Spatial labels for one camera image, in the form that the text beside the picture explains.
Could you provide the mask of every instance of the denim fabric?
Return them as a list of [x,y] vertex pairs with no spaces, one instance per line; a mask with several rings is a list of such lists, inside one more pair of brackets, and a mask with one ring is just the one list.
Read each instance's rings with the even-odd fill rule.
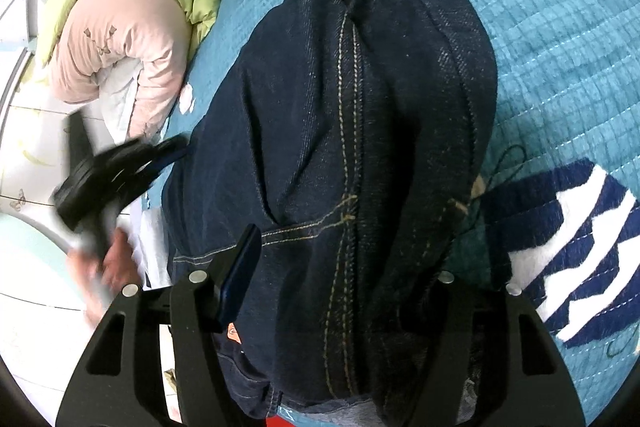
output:
[[174,280],[262,230],[242,346],[216,337],[245,412],[371,397],[402,422],[424,288],[466,212],[496,84],[469,0],[284,0],[256,26],[162,200]]

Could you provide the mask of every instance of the dark blue denim jeans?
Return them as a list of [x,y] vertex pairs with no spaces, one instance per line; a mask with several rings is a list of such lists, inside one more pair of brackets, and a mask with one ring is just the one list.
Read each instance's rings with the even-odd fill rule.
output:
[[284,0],[256,26],[162,198],[174,280],[262,230],[242,345],[216,337],[245,412],[372,397],[402,420],[496,84],[469,0]]

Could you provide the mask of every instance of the blue object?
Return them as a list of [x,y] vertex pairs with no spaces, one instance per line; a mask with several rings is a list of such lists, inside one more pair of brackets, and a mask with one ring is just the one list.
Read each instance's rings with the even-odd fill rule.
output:
[[[282,0],[222,0],[218,20],[187,76],[193,110],[175,109],[168,136],[190,132],[265,13]],[[471,0],[498,64],[498,107],[482,169],[495,187],[587,159],[640,195],[640,0]],[[522,155],[504,155],[518,145]],[[166,172],[149,190],[159,206]],[[454,247],[449,269],[493,284],[482,215]],[[568,347],[558,340],[592,421],[636,358],[638,318],[608,337]],[[626,346],[619,357],[609,355]]]

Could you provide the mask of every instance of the human hand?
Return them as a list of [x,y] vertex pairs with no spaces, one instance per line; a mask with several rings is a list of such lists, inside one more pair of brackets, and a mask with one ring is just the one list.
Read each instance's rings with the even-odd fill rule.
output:
[[[142,285],[138,266],[132,258],[133,249],[123,229],[113,233],[111,248],[102,262],[100,281],[115,295],[127,284]],[[86,303],[85,316],[92,327],[96,327],[104,315],[103,304],[92,289],[92,280],[98,277],[100,263],[95,257],[81,250],[70,250],[66,256],[66,265],[71,278],[80,288]]]

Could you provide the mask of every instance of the white stripe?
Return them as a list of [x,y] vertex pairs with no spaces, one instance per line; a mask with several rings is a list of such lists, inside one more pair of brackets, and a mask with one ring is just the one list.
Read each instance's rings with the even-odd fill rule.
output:
[[546,299],[538,307],[538,315],[546,321],[587,277],[598,267],[609,250],[613,248],[626,218],[636,203],[636,198],[627,191],[618,208],[603,212],[592,220],[593,246],[580,266],[568,268],[545,277]]
[[634,237],[618,245],[618,265],[620,271],[609,287],[600,295],[569,303],[569,323],[558,333],[558,338],[566,342],[580,331],[595,315],[604,311],[629,284],[631,277],[640,266],[640,237]]
[[516,250],[509,254],[513,277],[511,282],[521,288],[529,286],[545,266],[571,241],[596,206],[607,173],[595,166],[584,185],[558,192],[562,209],[562,225],[549,241],[539,247]]

